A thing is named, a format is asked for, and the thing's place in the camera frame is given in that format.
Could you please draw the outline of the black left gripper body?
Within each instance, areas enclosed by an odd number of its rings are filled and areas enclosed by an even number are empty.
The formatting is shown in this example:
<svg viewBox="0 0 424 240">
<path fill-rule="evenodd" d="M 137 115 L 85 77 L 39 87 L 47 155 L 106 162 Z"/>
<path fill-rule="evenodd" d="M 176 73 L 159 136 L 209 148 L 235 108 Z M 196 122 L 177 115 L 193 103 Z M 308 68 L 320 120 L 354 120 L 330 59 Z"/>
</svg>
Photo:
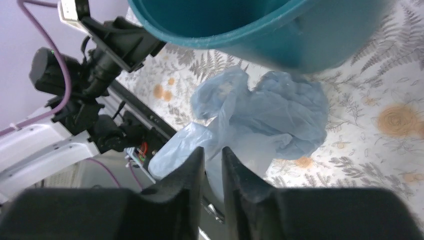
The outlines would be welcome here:
<svg viewBox="0 0 424 240">
<path fill-rule="evenodd" d="M 148 56 L 155 57 L 166 45 L 124 17 L 98 22 L 91 17 L 87 0 L 74 3 L 78 21 L 96 44 L 84 63 L 83 76 L 88 86 L 82 93 L 88 98 L 101 96 L 122 71 L 141 69 Z"/>
</svg>

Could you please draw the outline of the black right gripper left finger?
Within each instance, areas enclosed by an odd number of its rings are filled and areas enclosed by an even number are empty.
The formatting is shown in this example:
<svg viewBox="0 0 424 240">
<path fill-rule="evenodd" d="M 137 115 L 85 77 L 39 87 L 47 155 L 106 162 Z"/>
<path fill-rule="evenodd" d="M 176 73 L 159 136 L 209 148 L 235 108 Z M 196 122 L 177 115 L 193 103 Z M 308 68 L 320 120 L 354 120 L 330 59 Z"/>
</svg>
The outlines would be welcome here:
<svg viewBox="0 0 424 240">
<path fill-rule="evenodd" d="M 3 240 L 196 240 L 204 150 L 141 192 L 126 188 L 33 188 L 0 216 Z"/>
</svg>

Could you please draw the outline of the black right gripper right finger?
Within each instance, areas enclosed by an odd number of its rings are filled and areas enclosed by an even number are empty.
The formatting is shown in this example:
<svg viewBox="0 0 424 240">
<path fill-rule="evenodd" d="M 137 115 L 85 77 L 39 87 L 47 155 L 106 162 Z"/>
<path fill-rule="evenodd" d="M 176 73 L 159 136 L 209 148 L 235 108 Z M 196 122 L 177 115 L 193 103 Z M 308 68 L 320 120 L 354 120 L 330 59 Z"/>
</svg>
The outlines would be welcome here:
<svg viewBox="0 0 424 240">
<path fill-rule="evenodd" d="M 232 240 L 421 240 L 406 205 L 382 188 L 276 188 L 222 149 Z"/>
</svg>

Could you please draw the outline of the light blue plastic trash bag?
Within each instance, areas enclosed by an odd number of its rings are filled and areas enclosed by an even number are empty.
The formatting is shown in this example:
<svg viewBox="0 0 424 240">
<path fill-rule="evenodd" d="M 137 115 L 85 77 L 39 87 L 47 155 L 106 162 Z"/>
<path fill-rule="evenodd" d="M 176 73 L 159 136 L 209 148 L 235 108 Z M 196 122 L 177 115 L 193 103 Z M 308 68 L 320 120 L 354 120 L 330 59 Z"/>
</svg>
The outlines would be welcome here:
<svg viewBox="0 0 424 240">
<path fill-rule="evenodd" d="M 256 175 L 274 159 L 310 156 L 327 136 L 328 98 L 318 82 L 269 71 L 254 89 L 249 75 L 230 67 L 201 83 L 190 98 L 196 121 L 179 130 L 150 160 L 148 171 L 161 180 L 197 147 L 214 195 L 224 199 L 222 149 L 229 147 Z M 201 125 L 200 120 L 208 120 Z"/>
</svg>

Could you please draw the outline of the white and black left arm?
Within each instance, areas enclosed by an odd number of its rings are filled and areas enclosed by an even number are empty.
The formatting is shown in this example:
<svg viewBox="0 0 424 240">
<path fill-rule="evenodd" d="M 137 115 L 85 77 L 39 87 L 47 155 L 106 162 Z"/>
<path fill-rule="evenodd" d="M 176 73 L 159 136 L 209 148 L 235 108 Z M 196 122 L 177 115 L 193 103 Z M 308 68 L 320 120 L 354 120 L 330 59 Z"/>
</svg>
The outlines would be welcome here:
<svg viewBox="0 0 424 240">
<path fill-rule="evenodd" d="M 146 169 L 170 139 L 166 123 L 117 81 L 122 72 L 140 70 L 165 43 L 121 16 L 98 22 L 86 0 L 75 1 L 75 10 L 73 22 L 86 32 L 82 60 L 54 45 L 39 48 L 29 79 L 52 98 L 0 132 L 1 203 L 109 151 L 124 153 Z"/>
</svg>

